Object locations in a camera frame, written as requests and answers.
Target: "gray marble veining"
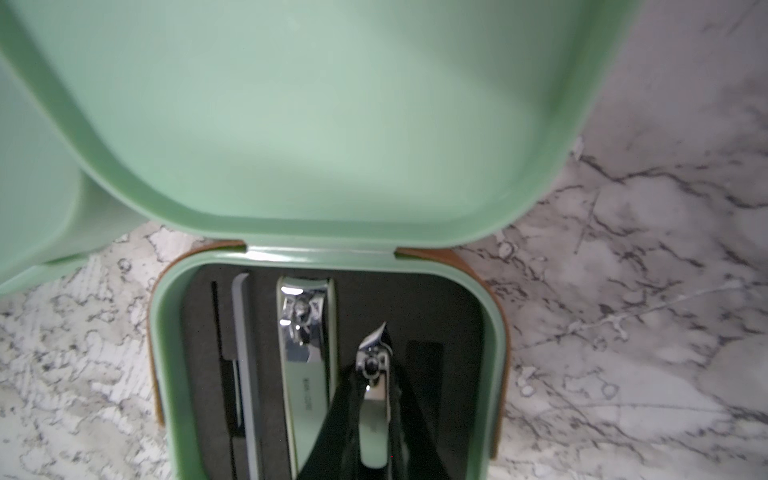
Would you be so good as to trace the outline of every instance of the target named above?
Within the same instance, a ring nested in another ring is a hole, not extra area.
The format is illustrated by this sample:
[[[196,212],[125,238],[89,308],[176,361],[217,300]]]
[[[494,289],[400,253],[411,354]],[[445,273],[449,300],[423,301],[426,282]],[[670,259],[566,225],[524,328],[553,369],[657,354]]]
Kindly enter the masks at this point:
[[[458,248],[513,333],[489,478],[768,478],[766,27],[766,2],[648,2],[583,154]],[[0,298],[3,478],[170,476],[144,317],[203,242],[148,223]]]

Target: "nail file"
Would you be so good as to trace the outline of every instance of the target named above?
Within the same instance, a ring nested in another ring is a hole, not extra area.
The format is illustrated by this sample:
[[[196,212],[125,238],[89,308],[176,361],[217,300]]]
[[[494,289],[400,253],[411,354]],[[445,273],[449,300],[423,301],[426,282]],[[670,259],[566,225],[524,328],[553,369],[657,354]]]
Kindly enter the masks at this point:
[[[252,321],[253,309],[250,305],[249,273],[241,273],[232,281],[232,306],[237,339],[237,377],[236,389],[241,402],[238,406],[238,422],[242,419],[245,426],[245,441],[250,480],[261,478],[262,428],[260,425],[261,408],[259,402],[259,383],[256,362],[256,333]]]

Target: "case lid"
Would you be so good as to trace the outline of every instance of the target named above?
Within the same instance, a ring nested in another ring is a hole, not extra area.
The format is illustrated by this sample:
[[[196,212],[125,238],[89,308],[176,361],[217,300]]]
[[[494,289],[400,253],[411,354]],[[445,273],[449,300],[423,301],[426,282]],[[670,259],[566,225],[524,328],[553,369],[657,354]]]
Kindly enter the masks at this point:
[[[443,247],[547,187],[635,3],[9,0],[0,49],[81,167],[149,217]]]

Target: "mint green case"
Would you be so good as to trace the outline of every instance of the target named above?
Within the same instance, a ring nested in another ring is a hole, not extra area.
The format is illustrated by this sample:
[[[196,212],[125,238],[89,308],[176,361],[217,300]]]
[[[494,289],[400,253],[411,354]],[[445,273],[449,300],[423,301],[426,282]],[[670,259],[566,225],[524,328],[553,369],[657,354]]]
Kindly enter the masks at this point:
[[[458,270],[394,255],[508,224],[556,175],[635,1],[0,0],[0,293],[151,218],[244,240],[151,305],[176,473],[203,478],[178,307],[206,263],[446,276],[486,309],[468,478],[505,337]]]

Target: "chrome nail clipper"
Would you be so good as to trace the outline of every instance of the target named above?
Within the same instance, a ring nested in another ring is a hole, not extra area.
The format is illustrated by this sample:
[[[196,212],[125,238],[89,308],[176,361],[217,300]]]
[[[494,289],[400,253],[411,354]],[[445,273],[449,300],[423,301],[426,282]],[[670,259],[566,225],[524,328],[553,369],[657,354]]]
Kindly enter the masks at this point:
[[[389,423],[392,420],[392,406],[389,394],[392,388],[392,347],[389,345],[386,323],[370,333],[358,346],[355,370],[367,381],[360,406],[360,462],[368,468],[387,467],[391,471]]]
[[[283,398],[295,478],[315,445],[337,384],[333,281],[280,279],[277,311]]]

